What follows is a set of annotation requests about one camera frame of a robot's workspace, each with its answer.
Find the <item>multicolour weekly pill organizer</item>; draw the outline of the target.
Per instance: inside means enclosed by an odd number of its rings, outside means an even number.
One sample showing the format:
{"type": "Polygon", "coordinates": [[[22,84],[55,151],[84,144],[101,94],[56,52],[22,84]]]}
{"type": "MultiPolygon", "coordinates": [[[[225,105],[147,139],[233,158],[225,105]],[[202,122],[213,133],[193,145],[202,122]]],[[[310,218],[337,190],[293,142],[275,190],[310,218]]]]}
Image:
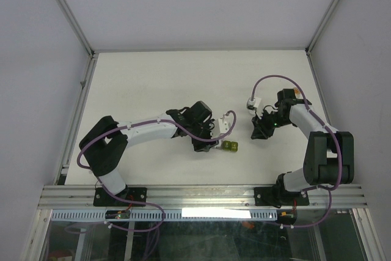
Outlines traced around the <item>multicolour weekly pill organizer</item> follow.
{"type": "Polygon", "coordinates": [[[216,149],[225,152],[236,153],[238,151],[238,146],[239,146],[238,142],[224,140],[216,147],[216,149]]]}

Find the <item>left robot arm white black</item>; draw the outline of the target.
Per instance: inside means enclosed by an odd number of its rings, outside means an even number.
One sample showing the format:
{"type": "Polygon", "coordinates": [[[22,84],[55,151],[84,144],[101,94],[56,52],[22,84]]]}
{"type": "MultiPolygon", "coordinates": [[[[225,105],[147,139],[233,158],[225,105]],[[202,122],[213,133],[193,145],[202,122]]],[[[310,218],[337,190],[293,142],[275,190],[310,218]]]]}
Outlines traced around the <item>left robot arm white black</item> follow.
{"type": "Polygon", "coordinates": [[[79,143],[88,168],[107,189],[106,197],[115,205],[128,198],[125,181],[118,165],[125,150],[155,139],[190,136],[195,152],[207,152],[218,145],[212,140],[214,119],[202,101],[191,107],[170,109],[160,116],[120,123],[112,116],[102,117],[79,143]]]}

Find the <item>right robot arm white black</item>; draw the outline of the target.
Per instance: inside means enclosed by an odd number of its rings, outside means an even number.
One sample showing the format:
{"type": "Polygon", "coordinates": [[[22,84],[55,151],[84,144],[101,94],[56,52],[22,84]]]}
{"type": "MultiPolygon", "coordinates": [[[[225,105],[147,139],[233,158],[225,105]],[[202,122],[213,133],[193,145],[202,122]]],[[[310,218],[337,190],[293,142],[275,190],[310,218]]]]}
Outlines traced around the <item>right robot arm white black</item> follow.
{"type": "Polygon", "coordinates": [[[320,122],[312,105],[296,97],[294,89],[282,89],[272,111],[261,98],[247,101],[254,114],[251,139],[268,139],[275,129],[292,125],[307,138],[304,162],[300,169],[280,174],[270,187],[254,188],[258,207],[308,206],[308,192],[321,186],[332,189],[354,179],[354,137],[348,131],[320,122]]]}

